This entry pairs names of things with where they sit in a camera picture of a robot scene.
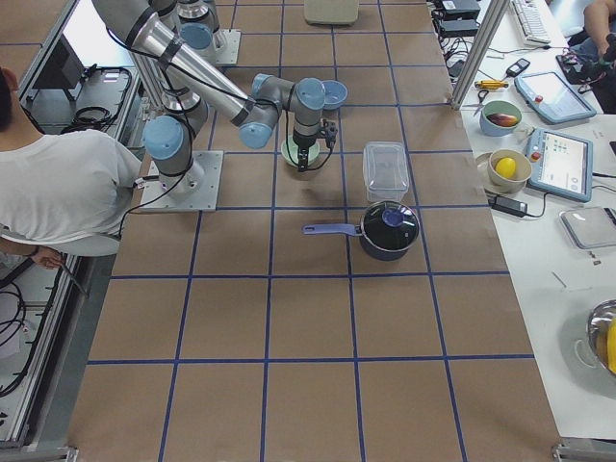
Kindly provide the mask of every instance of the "chair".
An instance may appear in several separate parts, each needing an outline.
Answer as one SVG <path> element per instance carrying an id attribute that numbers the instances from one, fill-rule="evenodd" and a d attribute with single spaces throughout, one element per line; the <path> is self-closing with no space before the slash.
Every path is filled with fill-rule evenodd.
<path id="1" fill-rule="evenodd" d="M 83 232 L 71 238 L 56 241 L 32 241 L 18 233 L 4 229 L 0 232 L 0 236 L 14 243 L 44 245 L 61 253 L 78 257 L 115 255 L 119 249 L 119 238 L 105 233 Z"/>

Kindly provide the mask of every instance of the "cooking pot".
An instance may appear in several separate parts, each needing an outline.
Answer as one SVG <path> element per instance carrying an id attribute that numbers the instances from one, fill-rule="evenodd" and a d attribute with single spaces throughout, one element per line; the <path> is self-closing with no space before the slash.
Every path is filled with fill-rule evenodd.
<path id="1" fill-rule="evenodd" d="M 392 200 L 373 204 L 364 212 L 358 226 L 348 223 L 307 224 L 304 234 L 346 234 L 358 236 L 366 252 L 384 261 L 397 260 L 420 234 L 415 213 Z"/>

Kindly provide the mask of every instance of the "clear plastic box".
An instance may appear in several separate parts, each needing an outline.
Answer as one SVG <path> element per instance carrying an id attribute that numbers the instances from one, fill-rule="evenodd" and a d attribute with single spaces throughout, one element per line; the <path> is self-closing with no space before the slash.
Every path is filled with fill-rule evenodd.
<path id="1" fill-rule="evenodd" d="M 364 147 L 364 182 L 368 200 L 400 202 L 408 192 L 408 165 L 401 142 L 371 141 Z"/>

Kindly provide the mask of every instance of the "white bin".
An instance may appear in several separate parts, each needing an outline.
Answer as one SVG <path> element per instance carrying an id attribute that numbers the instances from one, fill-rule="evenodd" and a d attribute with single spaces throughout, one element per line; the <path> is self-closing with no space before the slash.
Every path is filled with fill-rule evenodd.
<path id="1" fill-rule="evenodd" d="M 304 0 L 304 18 L 311 24 L 352 24 L 359 0 Z"/>

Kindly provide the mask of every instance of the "hand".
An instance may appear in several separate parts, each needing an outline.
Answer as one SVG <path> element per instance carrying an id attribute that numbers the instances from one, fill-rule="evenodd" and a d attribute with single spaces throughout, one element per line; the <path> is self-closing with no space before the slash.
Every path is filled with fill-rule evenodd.
<path id="1" fill-rule="evenodd" d="M 53 248 L 41 246 L 37 253 L 32 257 L 32 260 L 41 268 L 46 270 L 55 270 L 62 266 L 62 254 Z"/>

